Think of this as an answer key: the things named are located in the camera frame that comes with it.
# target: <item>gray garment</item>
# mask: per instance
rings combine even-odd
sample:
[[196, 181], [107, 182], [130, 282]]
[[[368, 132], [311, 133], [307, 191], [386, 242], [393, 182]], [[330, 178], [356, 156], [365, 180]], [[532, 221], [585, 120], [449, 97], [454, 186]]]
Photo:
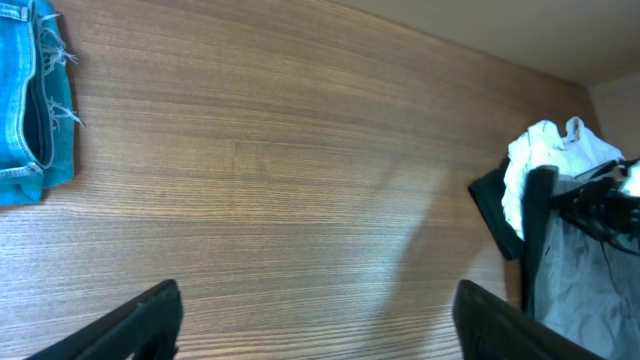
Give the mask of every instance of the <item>gray garment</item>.
[[[559, 176], [554, 194], [580, 185]], [[535, 280], [535, 318], [607, 359], [640, 358], [640, 257], [592, 239], [552, 211]]]

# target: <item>ceiling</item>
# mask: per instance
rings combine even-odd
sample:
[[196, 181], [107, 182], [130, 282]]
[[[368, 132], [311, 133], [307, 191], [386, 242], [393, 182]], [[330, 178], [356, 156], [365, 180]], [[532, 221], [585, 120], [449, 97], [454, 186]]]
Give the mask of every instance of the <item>ceiling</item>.
[[640, 0], [336, 0], [585, 86], [640, 70]]

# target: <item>fabric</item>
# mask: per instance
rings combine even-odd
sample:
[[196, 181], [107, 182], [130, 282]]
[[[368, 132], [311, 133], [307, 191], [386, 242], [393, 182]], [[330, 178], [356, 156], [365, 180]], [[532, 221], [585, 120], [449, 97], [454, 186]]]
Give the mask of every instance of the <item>fabric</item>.
[[640, 256], [640, 197], [617, 191], [623, 179], [624, 174], [617, 166], [608, 174], [554, 196], [549, 206], [591, 238]]
[[619, 161], [607, 161], [604, 164], [594, 167], [591, 170], [585, 171], [582, 174], [576, 176], [576, 180], [587, 182], [592, 179], [597, 179], [601, 176], [606, 176], [619, 167]]
[[502, 196], [504, 195], [504, 174], [509, 160], [506, 159], [499, 169], [469, 185], [469, 194], [475, 201], [493, 239], [507, 260], [518, 259], [522, 256], [524, 245], [513, 228], [507, 223], [502, 211]]
[[509, 145], [509, 167], [505, 173], [502, 206], [506, 221], [520, 239], [522, 228], [522, 196], [527, 174], [541, 165], [553, 165], [562, 175], [577, 176], [602, 163], [623, 159], [617, 148], [600, 140], [578, 117], [566, 125], [562, 138], [557, 126], [543, 120], [529, 127]]
[[[582, 184], [560, 176], [554, 193]], [[640, 259], [596, 241], [563, 221], [557, 211], [551, 211], [546, 229], [533, 282], [534, 319], [604, 358], [635, 358]]]
[[46, 0], [0, 0], [0, 204], [40, 201], [73, 177], [67, 59]]
[[620, 192], [629, 196], [640, 196], [640, 163], [627, 170], [627, 179], [622, 183]]
[[524, 196], [522, 198], [522, 215], [524, 218], [524, 252], [522, 265], [522, 305], [531, 318], [535, 318], [535, 280], [543, 255], [547, 236], [547, 224], [551, 216], [549, 200], [558, 175], [554, 166], [540, 166], [527, 175]]

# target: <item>white cloth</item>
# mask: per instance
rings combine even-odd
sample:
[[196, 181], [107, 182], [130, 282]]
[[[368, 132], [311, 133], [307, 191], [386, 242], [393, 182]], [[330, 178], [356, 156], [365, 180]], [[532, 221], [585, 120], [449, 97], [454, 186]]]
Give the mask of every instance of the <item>white cloth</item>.
[[622, 183], [620, 192], [629, 196], [640, 196], [640, 162], [629, 168], [627, 179]]
[[554, 165], [561, 175], [576, 176], [604, 162], [624, 159], [620, 150], [595, 136], [579, 117], [567, 121], [566, 128], [567, 136], [562, 138], [556, 124], [542, 120], [509, 144], [502, 209], [520, 239], [524, 239], [522, 195], [530, 170], [540, 165]]

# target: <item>hanging clothes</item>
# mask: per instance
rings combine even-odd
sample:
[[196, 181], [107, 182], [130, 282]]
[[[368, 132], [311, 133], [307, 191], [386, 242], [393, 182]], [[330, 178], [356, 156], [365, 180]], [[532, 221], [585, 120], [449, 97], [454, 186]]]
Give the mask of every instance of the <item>hanging clothes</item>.
[[502, 208], [507, 223], [520, 239], [524, 239], [522, 196], [529, 171], [553, 165], [561, 175], [577, 176], [607, 161], [624, 159], [620, 150], [599, 139], [579, 117], [571, 118], [566, 130], [567, 136], [561, 137], [556, 124], [543, 120], [509, 144]]
[[524, 243], [513, 231], [511, 225], [505, 221], [502, 211], [501, 200], [505, 190], [504, 174], [508, 166], [509, 159], [505, 159], [498, 169], [471, 183], [468, 190], [502, 256], [507, 260], [513, 260], [522, 256]]
[[[523, 198], [523, 299], [529, 317], [572, 342], [606, 359], [634, 359], [640, 341], [638, 257], [592, 237], [602, 225], [610, 226], [608, 221], [596, 225], [598, 231], [584, 231], [565, 220], [565, 210], [553, 209], [556, 196], [586, 184], [597, 188], [600, 181], [587, 183], [544, 166], [529, 174]], [[588, 192], [578, 190], [592, 198]]]

